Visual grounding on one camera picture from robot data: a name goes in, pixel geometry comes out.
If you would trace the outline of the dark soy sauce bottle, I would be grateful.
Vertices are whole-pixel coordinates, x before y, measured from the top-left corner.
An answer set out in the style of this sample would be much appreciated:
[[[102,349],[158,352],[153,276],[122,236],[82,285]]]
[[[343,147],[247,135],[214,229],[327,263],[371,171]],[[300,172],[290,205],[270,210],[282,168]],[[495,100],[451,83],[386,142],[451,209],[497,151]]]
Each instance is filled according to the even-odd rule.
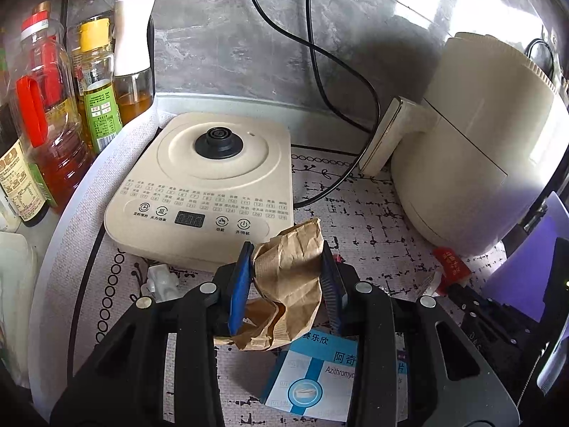
[[[34,227],[49,210],[23,153],[8,101],[10,80],[1,28],[1,230],[15,232],[21,224]]]

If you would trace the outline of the white top oil dispenser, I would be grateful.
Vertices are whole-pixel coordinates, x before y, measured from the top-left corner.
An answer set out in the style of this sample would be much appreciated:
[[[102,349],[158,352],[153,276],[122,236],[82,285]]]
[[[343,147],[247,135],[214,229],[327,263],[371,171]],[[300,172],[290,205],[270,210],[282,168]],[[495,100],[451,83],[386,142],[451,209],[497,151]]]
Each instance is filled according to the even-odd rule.
[[[155,0],[115,2],[114,88],[124,125],[153,103],[148,28],[154,3]]]

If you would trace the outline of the red small packet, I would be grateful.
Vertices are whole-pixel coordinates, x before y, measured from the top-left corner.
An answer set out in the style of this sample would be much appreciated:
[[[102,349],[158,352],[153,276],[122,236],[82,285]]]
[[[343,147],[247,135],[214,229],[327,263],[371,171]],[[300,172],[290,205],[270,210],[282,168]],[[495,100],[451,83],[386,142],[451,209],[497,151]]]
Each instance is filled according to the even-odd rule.
[[[445,295],[450,286],[466,280],[472,274],[465,262],[450,248],[438,247],[433,254],[443,267],[441,280],[437,287],[439,294]]]

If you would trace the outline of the red cap oil bottle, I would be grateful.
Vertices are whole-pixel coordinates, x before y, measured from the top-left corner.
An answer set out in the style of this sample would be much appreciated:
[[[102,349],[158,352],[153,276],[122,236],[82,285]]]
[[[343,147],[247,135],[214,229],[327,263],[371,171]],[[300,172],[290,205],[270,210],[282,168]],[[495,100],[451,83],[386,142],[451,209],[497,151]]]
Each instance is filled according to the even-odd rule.
[[[8,95],[24,155],[39,190],[62,214],[92,166],[94,155],[78,113],[72,64],[49,12],[21,23]]]

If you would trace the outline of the white air fryer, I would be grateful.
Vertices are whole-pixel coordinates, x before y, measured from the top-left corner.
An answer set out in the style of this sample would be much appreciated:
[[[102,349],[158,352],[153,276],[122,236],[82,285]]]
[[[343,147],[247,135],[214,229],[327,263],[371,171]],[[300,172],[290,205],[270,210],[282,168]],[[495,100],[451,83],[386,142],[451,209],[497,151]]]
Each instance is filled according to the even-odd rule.
[[[422,100],[393,98],[360,169],[389,167],[415,229],[469,257],[525,217],[567,147],[568,113],[543,70],[497,38],[459,32]]]

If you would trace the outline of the white plastic lidded container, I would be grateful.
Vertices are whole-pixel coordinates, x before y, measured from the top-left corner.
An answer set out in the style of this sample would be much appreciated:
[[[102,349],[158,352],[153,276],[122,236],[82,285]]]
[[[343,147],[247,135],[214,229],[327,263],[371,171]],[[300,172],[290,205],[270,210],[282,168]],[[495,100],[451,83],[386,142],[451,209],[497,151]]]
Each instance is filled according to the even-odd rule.
[[[1,362],[19,386],[28,385],[28,333],[38,260],[19,233],[1,232]]]

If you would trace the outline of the white small scrap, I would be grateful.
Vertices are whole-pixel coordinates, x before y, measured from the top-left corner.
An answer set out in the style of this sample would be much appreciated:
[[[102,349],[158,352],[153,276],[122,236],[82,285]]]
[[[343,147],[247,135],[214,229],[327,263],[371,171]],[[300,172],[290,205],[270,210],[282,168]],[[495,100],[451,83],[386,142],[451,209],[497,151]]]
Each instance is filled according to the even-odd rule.
[[[147,280],[141,286],[141,293],[143,296],[153,298],[156,303],[176,300],[182,296],[179,290],[179,278],[166,264],[149,267]]]

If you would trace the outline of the brown paper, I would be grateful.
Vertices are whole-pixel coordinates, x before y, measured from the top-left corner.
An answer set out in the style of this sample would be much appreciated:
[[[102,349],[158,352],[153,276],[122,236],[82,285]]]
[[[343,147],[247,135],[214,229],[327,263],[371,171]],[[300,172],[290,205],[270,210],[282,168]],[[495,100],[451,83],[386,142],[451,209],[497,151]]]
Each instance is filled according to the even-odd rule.
[[[320,220],[311,218],[254,248],[254,285],[260,296],[246,303],[236,336],[216,336],[216,345],[242,351],[286,346],[313,327],[322,302]]]

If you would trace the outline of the clear gold cap bottle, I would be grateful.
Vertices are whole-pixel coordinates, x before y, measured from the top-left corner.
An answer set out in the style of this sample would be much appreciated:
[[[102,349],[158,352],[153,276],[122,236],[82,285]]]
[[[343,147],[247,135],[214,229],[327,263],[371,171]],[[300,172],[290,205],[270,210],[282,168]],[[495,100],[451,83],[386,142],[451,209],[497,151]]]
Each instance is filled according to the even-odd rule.
[[[112,39],[114,10],[108,0],[80,0],[71,12],[67,28],[67,49],[69,53],[80,51],[81,26],[99,19],[108,20],[107,35]]]

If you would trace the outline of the blue white medicine box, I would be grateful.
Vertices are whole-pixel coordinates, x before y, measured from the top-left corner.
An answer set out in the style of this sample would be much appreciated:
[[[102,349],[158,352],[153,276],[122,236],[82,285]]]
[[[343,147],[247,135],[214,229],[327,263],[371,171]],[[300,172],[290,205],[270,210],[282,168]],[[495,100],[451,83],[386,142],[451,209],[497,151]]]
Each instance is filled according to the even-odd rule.
[[[261,400],[293,415],[346,422],[358,342],[313,329],[281,352]]]

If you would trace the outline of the purple plastic bucket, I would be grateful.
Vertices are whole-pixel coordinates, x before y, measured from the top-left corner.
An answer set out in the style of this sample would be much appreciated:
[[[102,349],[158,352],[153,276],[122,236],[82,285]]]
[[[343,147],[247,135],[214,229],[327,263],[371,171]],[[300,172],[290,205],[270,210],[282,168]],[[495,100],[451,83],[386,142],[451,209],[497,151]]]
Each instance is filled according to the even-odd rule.
[[[496,270],[481,295],[507,304],[538,322],[558,237],[568,239],[568,211],[557,194],[546,200],[547,211],[521,246]]]

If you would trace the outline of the green label yellow cap bottle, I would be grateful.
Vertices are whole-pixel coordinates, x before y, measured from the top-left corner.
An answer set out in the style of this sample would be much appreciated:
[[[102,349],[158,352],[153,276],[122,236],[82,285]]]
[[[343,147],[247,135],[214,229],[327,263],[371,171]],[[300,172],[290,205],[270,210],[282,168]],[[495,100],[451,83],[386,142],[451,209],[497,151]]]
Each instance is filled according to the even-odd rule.
[[[122,130],[114,89],[115,57],[110,19],[100,17],[78,27],[80,73],[77,83],[94,153],[99,155]]]

